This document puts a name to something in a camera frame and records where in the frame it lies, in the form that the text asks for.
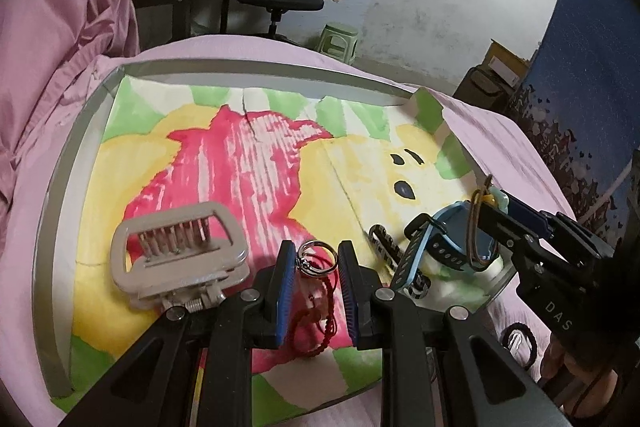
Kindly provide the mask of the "right hand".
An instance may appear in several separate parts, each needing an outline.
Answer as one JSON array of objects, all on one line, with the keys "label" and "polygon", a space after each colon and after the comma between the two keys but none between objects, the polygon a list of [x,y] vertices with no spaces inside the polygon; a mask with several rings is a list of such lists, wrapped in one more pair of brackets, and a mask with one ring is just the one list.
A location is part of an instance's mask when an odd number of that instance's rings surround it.
[{"label": "right hand", "polygon": [[542,357],[541,376],[552,378],[562,367],[565,367],[583,384],[590,386],[590,390],[585,396],[585,402],[589,402],[593,407],[596,405],[604,407],[611,400],[618,380],[614,369],[607,366],[587,369],[587,367],[581,366],[573,355],[570,355],[570,352],[562,346],[561,341],[551,334],[548,347]]}]

